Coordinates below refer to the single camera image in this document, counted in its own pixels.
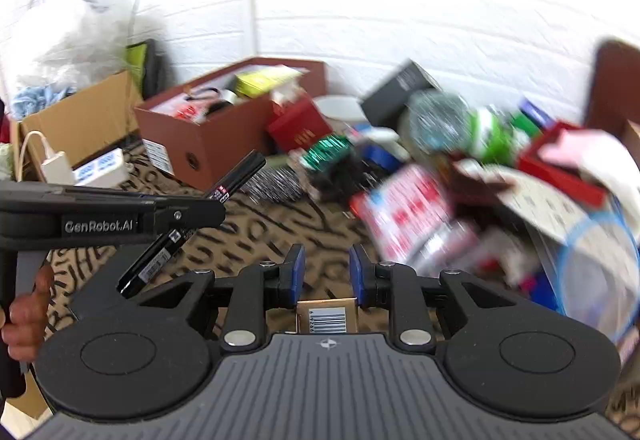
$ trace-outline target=power strip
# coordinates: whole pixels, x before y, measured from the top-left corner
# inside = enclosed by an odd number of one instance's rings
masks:
[[[114,149],[74,171],[76,185],[112,188],[129,177],[121,149]]]

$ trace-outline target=red package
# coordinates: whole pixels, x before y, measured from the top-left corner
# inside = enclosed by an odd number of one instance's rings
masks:
[[[285,152],[309,149],[332,132],[313,100],[304,95],[284,106],[283,113],[267,126],[267,132]]]
[[[411,164],[352,201],[381,259],[406,264],[424,240],[451,219],[453,210],[443,192],[434,177]]]

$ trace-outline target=metal rivet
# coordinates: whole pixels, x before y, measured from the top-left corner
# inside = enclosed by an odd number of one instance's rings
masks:
[[[255,334],[249,330],[233,330],[225,334],[225,343],[229,346],[248,346],[255,341]]]
[[[431,341],[431,334],[426,330],[413,328],[402,332],[400,340],[409,346],[423,346]]]

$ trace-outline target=barcode label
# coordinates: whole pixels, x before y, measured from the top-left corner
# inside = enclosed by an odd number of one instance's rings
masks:
[[[170,175],[174,174],[174,168],[171,166],[166,148],[162,144],[145,140],[144,138],[142,142],[145,144],[146,155],[149,157],[149,160],[151,160],[151,163],[165,173],[169,173]]]
[[[169,254],[169,251],[163,248],[151,261],[149,261],[149,264],[142,270],[142,272],[140,272],[140,274],[138,274],[138,277],[145,283],[148,283],[170,259],[171,255]]]
[[[310,308],[309,332],[312,334],[347,333],[347,314],[344,307]]]

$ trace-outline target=barcode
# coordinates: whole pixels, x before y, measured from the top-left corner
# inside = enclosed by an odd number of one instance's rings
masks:
[[[312,334],[347,333],[347,315],[344,307],[310,308],[309,332]]]
[[[148,283],[170,259],[171,255],[169,254],[169,251],[162,248],[162,250],[158,252],[151,261],[149,261],[148,265],[140,272],[140,274],[138,274],[138,277],[145,283]]]

